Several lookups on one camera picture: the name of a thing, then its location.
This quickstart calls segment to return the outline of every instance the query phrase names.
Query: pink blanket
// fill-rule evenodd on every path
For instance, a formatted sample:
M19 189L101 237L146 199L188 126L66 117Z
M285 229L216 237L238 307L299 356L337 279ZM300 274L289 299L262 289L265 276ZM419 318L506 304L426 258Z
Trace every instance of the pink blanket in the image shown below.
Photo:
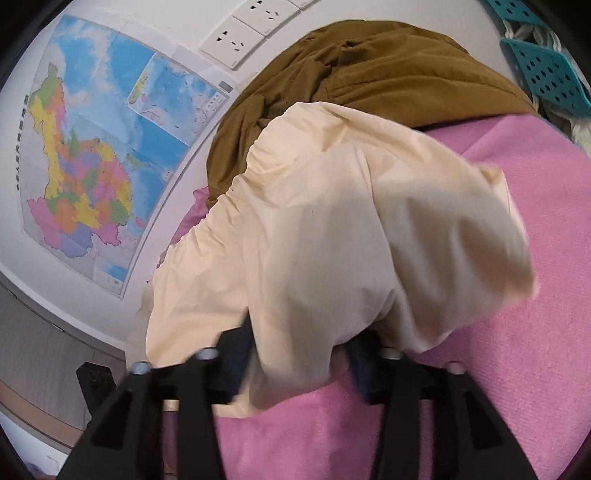
M428 134L469 161L503 168L530 235L541 290L536 300L457 331L417 359L467 365L539 479L555 480L591 429L591 160L533 116L484 119ZM198 192L178 238L204 215ZM258 417L218 419L228 479L364 480L380 414L344 375ZM174 413L166 414L165 458L173 466L175 421ZM426 445L429 432L423 440ZM423 460L426 479L428 452Z

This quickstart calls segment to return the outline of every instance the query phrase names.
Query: brown jacket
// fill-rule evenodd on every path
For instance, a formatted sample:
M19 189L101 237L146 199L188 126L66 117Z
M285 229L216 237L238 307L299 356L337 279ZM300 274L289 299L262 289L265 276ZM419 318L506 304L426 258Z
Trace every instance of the brown jacket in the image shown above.
M348 106L408 127L535 113L527 95L451 38L390 21L315 30L276 57L226 113L207 159L211 207L269 121L296 102Z

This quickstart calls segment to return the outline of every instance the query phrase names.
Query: power outlet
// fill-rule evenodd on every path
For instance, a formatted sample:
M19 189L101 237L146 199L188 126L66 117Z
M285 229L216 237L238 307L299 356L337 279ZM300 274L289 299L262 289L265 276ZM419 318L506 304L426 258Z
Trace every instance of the power outlet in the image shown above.
M248 0L232 16L267 37L299 11L287 0Z
M300 10L303 10L308 5L313 4L316 0L290 0L292 4L294 4Z
M265 40L260 33L234 17L229 17L201 45L200 50L235 69Z

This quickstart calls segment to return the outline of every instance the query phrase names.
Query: beige garment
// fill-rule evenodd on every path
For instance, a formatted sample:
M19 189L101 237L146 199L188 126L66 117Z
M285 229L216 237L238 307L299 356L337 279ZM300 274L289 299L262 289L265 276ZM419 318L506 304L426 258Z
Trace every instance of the beige garment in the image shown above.
M388 344L424 351L535 290L502 172L329 103L297 103L263 130L153 283L146 349L158 367L250 310L256 355L225 416L329 382L335 345L374 322Z
M146 335L148 321L154 308L154 286L149 282L142 295L142 305L135 314L125 342L125 365L127 370L136 362L147 362Z

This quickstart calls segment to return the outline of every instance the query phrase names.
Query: teal plastic basket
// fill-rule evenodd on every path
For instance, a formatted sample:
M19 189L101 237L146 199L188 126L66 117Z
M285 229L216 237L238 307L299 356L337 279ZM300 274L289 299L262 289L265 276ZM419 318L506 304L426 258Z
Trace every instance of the teal plastic basket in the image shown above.
M546 27L546 24L520 0L486 0L503 20L529 23Z
M534 95L566 110L571 116L591 116L591 101L578 75L560 52L539 45L503 38Z

